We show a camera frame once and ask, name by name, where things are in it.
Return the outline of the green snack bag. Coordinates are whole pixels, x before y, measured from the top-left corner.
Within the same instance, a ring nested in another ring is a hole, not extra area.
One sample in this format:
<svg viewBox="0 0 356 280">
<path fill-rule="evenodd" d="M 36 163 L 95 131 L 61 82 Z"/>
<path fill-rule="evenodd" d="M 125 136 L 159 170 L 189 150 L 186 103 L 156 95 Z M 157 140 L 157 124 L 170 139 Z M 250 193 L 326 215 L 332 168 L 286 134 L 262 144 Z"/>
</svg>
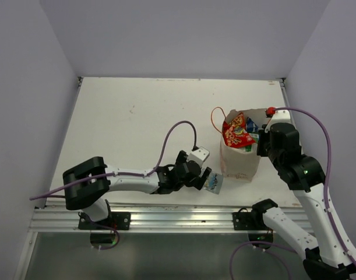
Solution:
<svg viewBox="0 0 356 280">
<path fill-rule="evenodd" d="M 249 133 L 248 139 L 251 140 L 250 143 L 247 146 L 244 146 L 242 150 L 244 150 L 246 153 L 251 153 L 256 151 L 259 142 L 259 134 L 257 132 Z"/>
</svg>

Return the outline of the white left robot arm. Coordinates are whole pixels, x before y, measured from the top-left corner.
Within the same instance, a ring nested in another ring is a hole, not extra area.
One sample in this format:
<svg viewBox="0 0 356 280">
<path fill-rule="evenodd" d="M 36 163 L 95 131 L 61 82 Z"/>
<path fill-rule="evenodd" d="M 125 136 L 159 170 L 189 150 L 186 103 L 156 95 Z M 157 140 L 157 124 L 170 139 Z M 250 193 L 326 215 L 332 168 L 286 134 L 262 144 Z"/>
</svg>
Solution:
<svg viewBox="0 0 356 280">
<path fill-rule="evenodd" d="M 180 151 L 174 164 L 158 166 L 155 170 L 115 169 L 102 157 L 93 157 L 63 173 L 66 208 L 83 211 L 99 229 L 112 223 L 108 202 L 102 196 L 108 192 L 136 191 L 145 194 L 167 195 L 182 187 L 201 190 L 211 168 L 202 169 L 210 152 L 199 147 L 186 153 Z"/>
</svg>

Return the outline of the small silver snack packet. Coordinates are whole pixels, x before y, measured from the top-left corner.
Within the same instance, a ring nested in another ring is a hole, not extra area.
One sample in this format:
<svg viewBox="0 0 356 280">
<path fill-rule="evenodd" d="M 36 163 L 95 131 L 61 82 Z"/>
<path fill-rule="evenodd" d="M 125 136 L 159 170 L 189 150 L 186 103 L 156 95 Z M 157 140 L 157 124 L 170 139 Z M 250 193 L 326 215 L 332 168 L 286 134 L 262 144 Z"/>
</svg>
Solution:
<svg viewBox="0 0 356 280">
<path fill-rule="evenodd" d="M 219 194 L 223 185 L 223 175 L 211 172 L 206 179 L 203 188 L 213 194 Z"/>
</svg>

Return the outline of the blue Kettle chip bag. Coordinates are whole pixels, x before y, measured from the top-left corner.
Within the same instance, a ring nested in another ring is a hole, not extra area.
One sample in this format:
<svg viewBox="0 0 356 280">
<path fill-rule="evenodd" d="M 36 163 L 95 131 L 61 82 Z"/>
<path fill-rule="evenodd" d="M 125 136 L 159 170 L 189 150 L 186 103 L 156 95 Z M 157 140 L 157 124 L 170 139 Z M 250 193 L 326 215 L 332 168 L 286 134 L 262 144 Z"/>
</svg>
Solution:
<svg viewBox="0 0 356 280">
<path fill-rule="evenodd" d="M 248 133 L 257 133 L 259 131 L 258 125 L 250 117 L 246 119 L 245 129 Z"/>
</svg>

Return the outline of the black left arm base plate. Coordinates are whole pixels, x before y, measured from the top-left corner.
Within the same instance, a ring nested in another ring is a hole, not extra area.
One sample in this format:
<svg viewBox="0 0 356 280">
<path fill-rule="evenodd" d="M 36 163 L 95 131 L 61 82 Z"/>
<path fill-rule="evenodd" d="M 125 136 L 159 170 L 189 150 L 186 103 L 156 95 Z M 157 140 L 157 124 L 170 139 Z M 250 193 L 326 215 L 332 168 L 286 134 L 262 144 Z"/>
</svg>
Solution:
<svg viewBox="0 0 356 280">
<path fill-rule="evenodd" d="M 129 230 L 131 224 L 130 212 L 111 212 L 110 216 L 102 221 L 93 222 L 83 212 L 79 213 L 78 229 L 80 230 Z"/>
</svg>

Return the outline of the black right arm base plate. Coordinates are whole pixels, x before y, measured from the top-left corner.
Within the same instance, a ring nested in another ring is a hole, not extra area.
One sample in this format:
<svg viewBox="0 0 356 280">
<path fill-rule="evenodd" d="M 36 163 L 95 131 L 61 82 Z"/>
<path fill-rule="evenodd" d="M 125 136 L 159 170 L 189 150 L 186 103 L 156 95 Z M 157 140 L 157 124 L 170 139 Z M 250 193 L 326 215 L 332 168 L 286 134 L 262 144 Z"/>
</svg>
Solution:
<svg viewBox="0 0 356 280">
<path fill-rule="evenodd" d="M 263 217 L 259 212 L 255 210 L 246 211 L 245 208 L 232 213 L 232 224 L 234 230 L 256 231 L 269 229 L 264 224 Z"/>
</svg>

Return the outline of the beige paper bag orange handles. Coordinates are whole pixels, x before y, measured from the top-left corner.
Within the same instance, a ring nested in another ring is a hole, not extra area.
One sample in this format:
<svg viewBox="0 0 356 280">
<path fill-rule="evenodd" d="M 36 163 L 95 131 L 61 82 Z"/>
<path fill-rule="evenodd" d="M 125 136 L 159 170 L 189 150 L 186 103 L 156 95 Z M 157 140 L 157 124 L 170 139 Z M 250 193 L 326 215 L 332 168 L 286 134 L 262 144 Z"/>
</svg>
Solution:
<svg viewBox="0 0 356 280">
<path fill-rule="evenodd" d="M 236 149 L 227 146 L 222 135 L 224 120 L 230 120 L 234 118 L 236 113 L 240 112 L 244 114 L 245 125 L 247 117 L 250 117 L 258 125 L 260 131 L 262 124 L 266 121 L 265 109 L 263 108 L 231 110 L 225 113 L 221 107 L 217 106 L 210 114 L 210 121 L 213 128 L 220 134 L 220 167 L 223 176 L 251 181 L 258 170 L 260 156 L 256 154 L 256 151 L 246 153 L 242 148 Z"/>
</svg>

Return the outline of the small red snack packet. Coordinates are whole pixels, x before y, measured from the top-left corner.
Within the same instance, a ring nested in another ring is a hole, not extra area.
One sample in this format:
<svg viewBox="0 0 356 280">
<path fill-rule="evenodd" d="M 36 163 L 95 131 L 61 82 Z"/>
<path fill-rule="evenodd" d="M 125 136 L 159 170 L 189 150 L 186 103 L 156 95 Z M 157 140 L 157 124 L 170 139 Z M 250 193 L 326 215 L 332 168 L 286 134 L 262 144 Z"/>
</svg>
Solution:
<svg viewBox="0 0 356 280">
<path fill-rule="evenodd" d="M 245 117 L 243 112 L 236 113 L 234 118 L 224 120 L 222 124 L 222 135 L 224 143 L 231 148 L 243 148 L 251 140 L 248 139 L 249 133 L 245 129 Z"/>
</svg>

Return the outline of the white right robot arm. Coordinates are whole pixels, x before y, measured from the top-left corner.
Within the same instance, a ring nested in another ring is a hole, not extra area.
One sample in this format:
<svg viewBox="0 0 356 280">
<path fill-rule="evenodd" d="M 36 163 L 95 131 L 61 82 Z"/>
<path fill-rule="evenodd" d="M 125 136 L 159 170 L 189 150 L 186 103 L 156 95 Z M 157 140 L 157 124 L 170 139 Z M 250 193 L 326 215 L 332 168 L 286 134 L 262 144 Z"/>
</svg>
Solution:
<svg viewBox="0 0 356 280">
<path fill-rule="evenodd" d="M 299 132 L 284 122 L 260 130 L 257 154 L 269 158 L 298 199 L 314 235 L 287 218 L 271 199 L 252 206 L 253 226 L 275 230 L 301 257 L 310 279 L 349 279 L 356 273 L 356 248 L 340 222 L 336 226 L 330 223 L 329 218 L 337 214 L 325 205 L 330 199 L 323 193 L 326 176 L 314 157 L 302 153 Z"/>
</svg>

